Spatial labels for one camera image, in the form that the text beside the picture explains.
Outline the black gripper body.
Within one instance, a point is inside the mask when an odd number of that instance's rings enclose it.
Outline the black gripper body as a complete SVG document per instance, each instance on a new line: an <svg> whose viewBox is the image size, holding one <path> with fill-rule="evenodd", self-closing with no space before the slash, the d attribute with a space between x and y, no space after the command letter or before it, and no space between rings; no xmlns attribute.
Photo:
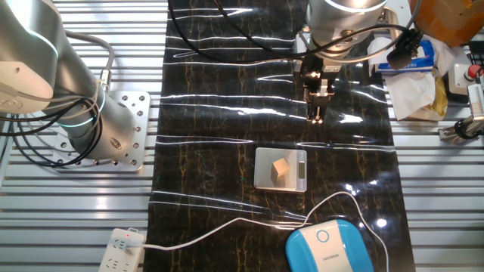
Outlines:
<svg viewBox="0 0 484 272"><path fill-rule="evenodd" d="M340 70L341 63L309 55L303 58L301 79L311 90L319 88L331 90Z"/></svg>

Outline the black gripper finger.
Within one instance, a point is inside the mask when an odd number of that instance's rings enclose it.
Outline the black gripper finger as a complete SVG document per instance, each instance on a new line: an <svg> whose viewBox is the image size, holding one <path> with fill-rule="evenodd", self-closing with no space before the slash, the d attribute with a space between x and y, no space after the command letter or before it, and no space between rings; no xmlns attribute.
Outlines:
<svg viewBox="0 0 484 272"><path fill-rule="evenodd" d="M329 107L331 99L334 97L334 91L331 86L322 85L320 90L321 110L320 110L320 120L324 121L327 108Z"/></svg>
<svg viewBox="0 0 484 272"><path fill-rule="evenodd" d="M319 93L312 92L309 86L305 86L305 102L307 103L307 119L313 124L320 120L320 107L318 105Z"/></svg>

